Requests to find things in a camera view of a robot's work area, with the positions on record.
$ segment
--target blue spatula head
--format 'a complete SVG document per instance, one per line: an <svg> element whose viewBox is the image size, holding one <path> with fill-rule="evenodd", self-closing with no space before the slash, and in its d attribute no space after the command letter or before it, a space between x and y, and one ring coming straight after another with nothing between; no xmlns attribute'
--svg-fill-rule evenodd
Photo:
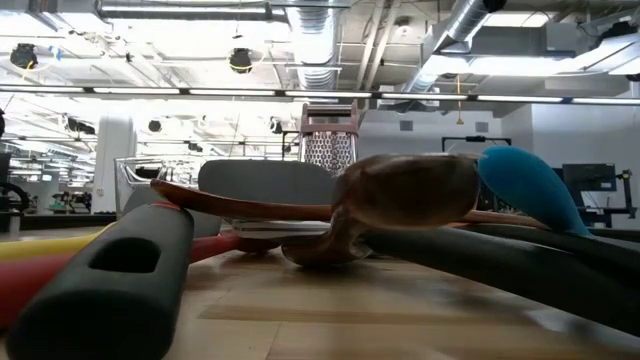
<svg viewBox="0 0 640 360"><path fill-rule="evenodd" d="M542 159L510 146L491 147L483 155L478 172L496 196L554 231L591 235L569 190Z"/></svg>

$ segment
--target wooden spoon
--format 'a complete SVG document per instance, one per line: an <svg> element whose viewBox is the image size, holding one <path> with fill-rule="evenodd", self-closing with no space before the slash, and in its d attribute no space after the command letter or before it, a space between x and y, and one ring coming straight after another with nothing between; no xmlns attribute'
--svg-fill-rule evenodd
<svg viewBox="0 0 640 360"><path fill-rule="evenodd" d="M371 250L358 237L370 228L427 229L460 219L469 222L465 217L475 205L479 178L476 159L469 156L380 155L350 166L339 176L332 206L240 201L158 180L151 186L173 203L223 217L331 219L330 230L321 235L270 239L283 243L283 253L289 260L312 266L369 255ZM481 219L478 213L470 219ZM506 223L534 224L527 218L496 215L489 217Z"/></svg>

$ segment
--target desk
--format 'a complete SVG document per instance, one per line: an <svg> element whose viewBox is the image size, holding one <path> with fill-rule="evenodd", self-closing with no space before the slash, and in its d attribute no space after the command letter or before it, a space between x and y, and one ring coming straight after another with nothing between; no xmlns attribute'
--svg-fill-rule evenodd
<svg viewBox="0 0 640 360"><path fill-rule="evenodd" d="M545 329L531 314L576 330ZM580 322L563 319L518 296L406 262L368 259L318 272L298 268L279 251L262 258L231 252L189 268L165 360L640 356L585 338L579 334L590 332ZM631 342L640 349L640 339Z"/></svg>

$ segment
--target ceiling light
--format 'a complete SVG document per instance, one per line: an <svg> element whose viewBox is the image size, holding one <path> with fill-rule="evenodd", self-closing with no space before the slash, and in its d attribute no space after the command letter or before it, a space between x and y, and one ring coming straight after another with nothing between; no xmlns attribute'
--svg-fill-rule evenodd
<svg viewBox="0 0 640 360"><path fill-rule="evenodd" d="M192 95L223 95L223 96L274 96L272 90L218 90L218 89L191 89Z"/></svg>
<svg viewBox="0 0 640 360"><path fill-rule="evenodd" d="M534 12L510 12L500 11L491 14L483 26L496 26L496 27L541 27L547 21L550 16L553 16L553 12L540 11Z"/></svg>
<svg viewBox="0 0 640 360"><path fill-rule="evenodd" d="M73 175L77 175L77 176L93 176L92 173L88 173L86 171L73 171Z"/></svg>
<svg viewBox="0 0 640 360"><path fill-rule="evenodd" d="M149 121L149 131L151 132L159 132L162 130L162 123L158 120Z"/></svg>
<svg viewBox="0 0 640 360"><path fill-rule="evenodd" d="M469 97L467 95L449 95L449 94L409 94L409 93L385 93L382 94L383 99L393 100L451 100L465 101Z"/></svg>
<svg viewBox="0 0 640 360"><path fill-rule="evenodd" d="M266 14L265 11L256 11L253 8L241 8L241 7L196 7L196 6L103 6L100 9L102 12L159 12L159 13L249 13L249 14Z"/></svg>
<svg viewBox="0 0 640 360"><path fill-rule="evenodd" d="M185 144L184 140L154 140L154 139L140 139L138 143L149 143L149 144Z"/></svg>
<svg viewBox="0 0 640 360"><path fill-rule="evenodd" d="M53 166L53 167L58 167L58 168L69 168L71 167L71 164L67 164L67 163L56 163L56 162L50 162L46 164L47 166Z"/></svg>
<svg viewBox="0 0 640 360"><path fill-rule="evenodd" d="M33 143L36 142L78 142L78 141L83 141L83 142L90 142L90 143L95 143L98 142L98 139L95 137L91 137L91 138L63 138L63 137L5 137L2 138L2 140L11 140L11 141L29 141L31 142L31 145L34 145Z"/></svg>
<svg viewBox="0 0 640 360"><path fill-rule="evenodd" d="M300 70L300 69L322 69L322 70L333 70L333 71L341 71L342 66L326 66L326 65L304 65L304 64L292 64L285 65L285 69L287 70Z"/></svg>
<svg viewBox="0 0 640 360"><path fill-rule="evenodd" d="M52 93L65 93L65 92L84 92L81 87L74 86L24 86L24 85L0 85L0 91L17 91L17 92L52 92Z"/></svg>
<svg viewBox="0 0 640 360"><path fill-rule="evenodd" d="M94 88L99 94L152 94L152 95L179 95L179 89L172 88Z"/></svg>
<svg viewBox="0 0 640 360"><path fill-rule="evenodd" d="M340 92L340 91L285 91L286 96L294 97L324 97L324 98L361 98L371 97L369 92Z"/></svg>
<svg viewBox="0 0 640 360"><path fill-rule="evenodd" d="M496 95L479 95L479 101L501 101L501 102L542 102L542 103L559 103L562 101L561 97L549 97L549 96L496 96Z"/></svg>
<svg viewBox="0 0 640 360"><path fill-rule="evenodd" d="M640 57L609 71L609 75L635 75L640 74Z"/></svg>
<svg viewBox="0 0 640 360"><path fill-rule="evenodd" d="M468 73L497 76L551 76L565 69L565 59L521 56L477 57Z"/></svg>
<svg viewBox="0 0 640 360"><path fill-rule="evenodd" d="M603 99L603 98L574 98L573 104L582 105L636 105L640 106L640 99Z"/></svg>
<svg viewBox="0 0 640 360"><path fill-rule="evenodd" d="M40 175L40 170L9 170L13 175Z"/></svg>

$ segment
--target black rubber handle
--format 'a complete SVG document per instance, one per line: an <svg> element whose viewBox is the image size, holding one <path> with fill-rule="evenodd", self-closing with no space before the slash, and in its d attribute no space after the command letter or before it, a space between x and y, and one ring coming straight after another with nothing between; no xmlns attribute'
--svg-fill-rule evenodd
<svg viewBox="0 0 640 360"><path fill-rule="evenodd" d="M462 276L640 336L640 289L574 255L458 229L375 231L373 251Z"/></svg>
<svg viewBox="0 0 640 360"><path fill-rule="evenodd" d="M582 237L561 234L524 226L471 224L458 227L460 230L522 240L532 244L552 247L570 252L589 264L599 264L616 271L620 278L636 282L640 277L640 244L617 239Z"/></svg>
<svg viewBox="0 0 640 360"><path fill-rule="evenodd" d="M193 219L141 206L82 249L27 305L13 360L161 359L173 340Z"/></svg>

